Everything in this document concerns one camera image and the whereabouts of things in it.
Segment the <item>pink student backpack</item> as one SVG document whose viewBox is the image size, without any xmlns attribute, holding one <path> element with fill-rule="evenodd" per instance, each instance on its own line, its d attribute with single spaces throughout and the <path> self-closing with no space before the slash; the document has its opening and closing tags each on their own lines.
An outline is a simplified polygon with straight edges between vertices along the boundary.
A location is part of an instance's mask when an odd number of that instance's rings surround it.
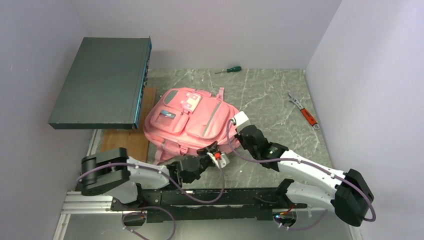
<svg viewBox="0 0 424 240">
<path fill-rule="evenodd" d="M 225 154 L 241 145 L 235 126 L 226 129 L 239 110 L 225 102 L 224 92 L 223 87 L 216 95 L 188 87 L 172 88 L 159 99 L 143 125 L 146 138 L 157 147 L 154 165 L 174 157 L 195 156 L 214 142 Z"/>
</svg>

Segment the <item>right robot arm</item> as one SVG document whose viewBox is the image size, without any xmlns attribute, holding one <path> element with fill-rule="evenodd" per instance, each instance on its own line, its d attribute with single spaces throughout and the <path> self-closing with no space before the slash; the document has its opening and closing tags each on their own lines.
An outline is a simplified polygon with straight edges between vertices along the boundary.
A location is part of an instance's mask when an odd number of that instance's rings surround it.
<svg viewBox="0 0 424 240">
<path fill-rule="evenodd" d="M 354 227 L 364 221 L 376 221 L 374 195 L 359 171 L 337 170 L 302 157 L 284 145 L 269 142 L 255 125 L 238 129 L 228 122 L 225 136 L 227 140 L 236 138 L 250 153 L 250 158 L 244 157 L 231 144 L 230 149 L 241 159 L 307 181 L 303 184 L 284 179 L 275 194 L 280 207 L 287 208 L 291 204 L 319 207 L 334 212 L 340 220 Z"/>
</svg>

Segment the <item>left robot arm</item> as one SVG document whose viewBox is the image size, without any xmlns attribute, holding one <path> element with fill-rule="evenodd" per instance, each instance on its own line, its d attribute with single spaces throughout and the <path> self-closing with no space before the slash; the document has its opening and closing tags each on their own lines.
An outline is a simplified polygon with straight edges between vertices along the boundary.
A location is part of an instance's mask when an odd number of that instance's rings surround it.
<svg viewBox="0 0 424 240">
<path fill-rule="evenodd" d="M 109 195 L 129 209 L 137 210 L 144 203 L 143 189 L 178 189 L 187 195 L 182 184 L 199 180 L 201 174 L 212 166 L 218 167 L 220 173 L 221 189 L 218 195 L 210 200 L 189 197 L 198 203 L 212 204 L 225 191 L 225 176 L 222 162 L 215 160 L 211 153 L 189 155 L 167 165 L 154 165 L 139 161 L 129 156 L 126 148 L 118 147 L 84 157 L 77 182 L 84 196 Z"/>
</svg>

